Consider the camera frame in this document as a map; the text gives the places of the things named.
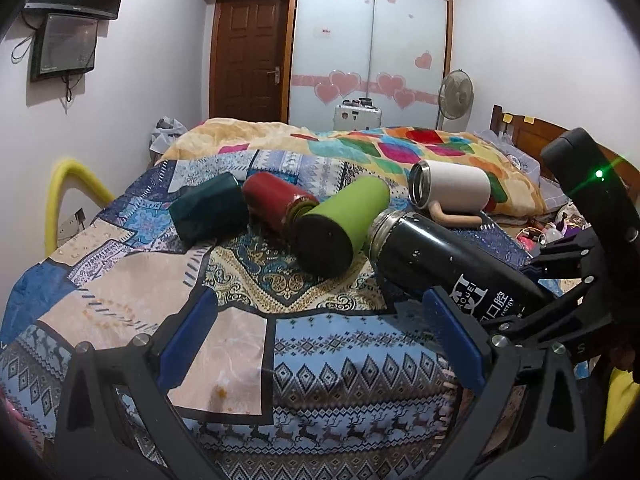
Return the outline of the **wall power socket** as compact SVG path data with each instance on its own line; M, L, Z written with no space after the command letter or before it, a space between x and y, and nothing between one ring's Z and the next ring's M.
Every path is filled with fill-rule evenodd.
M80 208L70 218L64 220L58 226L58 234L56 234L56 246L60 247L68 242L71 238L79 234L85 229L86 215L85 211Z

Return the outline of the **sliding wardrobe with hearts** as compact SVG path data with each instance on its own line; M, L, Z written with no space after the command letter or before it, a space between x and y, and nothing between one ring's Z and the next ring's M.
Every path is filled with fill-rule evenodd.
M370 98L382 127L435 127L448 21L448 0L296 0L288 122L331 131Z

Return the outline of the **grey pillow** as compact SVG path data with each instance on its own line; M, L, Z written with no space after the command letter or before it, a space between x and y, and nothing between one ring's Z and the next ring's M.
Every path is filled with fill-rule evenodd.
M524 151L517 148L509 139L505 136L498 136L491 130L483 130L477 132L476 135L493 145L499 152L501 152L511 164L518 168L522 174L525 174L533 182L538 185L540 182L540 163L533 156L526 154Z

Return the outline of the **wooden headboard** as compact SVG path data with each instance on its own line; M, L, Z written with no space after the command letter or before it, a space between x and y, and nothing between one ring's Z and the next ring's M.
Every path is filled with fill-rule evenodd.
M492 107L489 129L494 133L505 133L512 143L527 155L536 159L540 173L554 180L552 172L541 159L542 149L566 131L564 127L553 125L543 119L525 115L513 115L503 110L501 105ZM634 203L639 200L639 170L622 155L600 145L600 151L611 163L616 174L625 185L628 196Z

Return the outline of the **lime green thermos bottle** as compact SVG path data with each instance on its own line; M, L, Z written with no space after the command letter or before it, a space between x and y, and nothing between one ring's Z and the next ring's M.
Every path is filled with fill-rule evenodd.
M300 267L320 278L345 273L360 252L373 220L390 204L390 188L364 176L295 220L292 253Z

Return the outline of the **white appliance box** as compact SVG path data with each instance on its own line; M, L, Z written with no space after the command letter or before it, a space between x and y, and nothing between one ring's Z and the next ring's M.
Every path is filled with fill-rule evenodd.
M336 131L373 130L382 126L382 112L370 98L344 100L334 110Z

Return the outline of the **grey plastic bag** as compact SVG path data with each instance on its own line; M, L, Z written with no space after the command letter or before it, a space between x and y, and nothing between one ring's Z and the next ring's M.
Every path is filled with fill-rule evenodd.
M155 154L164 154L171 144L187 131L186 126L175 118L167 116L160 118L151 131L150 151Z

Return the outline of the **red thermos bottle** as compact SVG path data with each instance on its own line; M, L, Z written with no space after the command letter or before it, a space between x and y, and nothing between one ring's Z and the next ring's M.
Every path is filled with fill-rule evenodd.
M291 234L298 217L319 205L310 193L269 172L252 174L242 191L248 210L283 236Z

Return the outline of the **white thermos bottle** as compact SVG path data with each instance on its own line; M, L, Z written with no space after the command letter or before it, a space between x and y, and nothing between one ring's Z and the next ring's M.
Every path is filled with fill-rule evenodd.
M425 209L439 203L443 211L477 212L489 203L491 186L484 170L473 166L420 160L410 170L411 203Z

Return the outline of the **small black wall monitor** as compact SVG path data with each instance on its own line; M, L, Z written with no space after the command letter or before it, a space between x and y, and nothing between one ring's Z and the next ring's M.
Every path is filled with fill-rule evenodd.
M99 21L49 13L32 44L30 80L82 75L94 70Z

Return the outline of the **brown wooden door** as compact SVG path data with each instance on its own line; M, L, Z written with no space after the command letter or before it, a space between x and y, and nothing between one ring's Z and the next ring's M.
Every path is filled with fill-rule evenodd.
M209 116L276 122L281 116L288 0L217 0Z

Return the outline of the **dark green cup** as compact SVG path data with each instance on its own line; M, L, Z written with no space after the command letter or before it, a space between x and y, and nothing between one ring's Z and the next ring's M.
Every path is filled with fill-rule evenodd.
M250 220L242 186L230 172L190 188L170 205L169 214L188 246L228 240L244 232Z

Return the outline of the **blue patchwork bedspread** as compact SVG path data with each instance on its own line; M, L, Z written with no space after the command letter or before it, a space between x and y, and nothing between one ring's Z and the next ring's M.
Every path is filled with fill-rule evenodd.
M14 285L1 397L41 456L53 448L73 348L152 334L196 292L218 315L169 397L230 479L414 479L457 409L454 373L417 304L395 306L365 256L340 278L300 270L258 221L184 246L170 205L205 181L268 172L326 200L363 166L285 151L170 160Z

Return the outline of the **standing electric fan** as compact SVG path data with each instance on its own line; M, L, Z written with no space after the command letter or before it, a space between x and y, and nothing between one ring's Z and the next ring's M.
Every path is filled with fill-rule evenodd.
M464 70L453 70L440 84L437 95L437 128L441 129L446 120L457 120L472 108L474 88L472 79Z

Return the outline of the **black thermos bottle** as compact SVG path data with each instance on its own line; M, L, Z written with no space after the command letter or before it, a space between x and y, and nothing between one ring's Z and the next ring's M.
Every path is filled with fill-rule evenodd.
M551 292L522 272L417 212L381 212L366 247L385 281L414 298L440 286L480 322L531 314L552 300Z

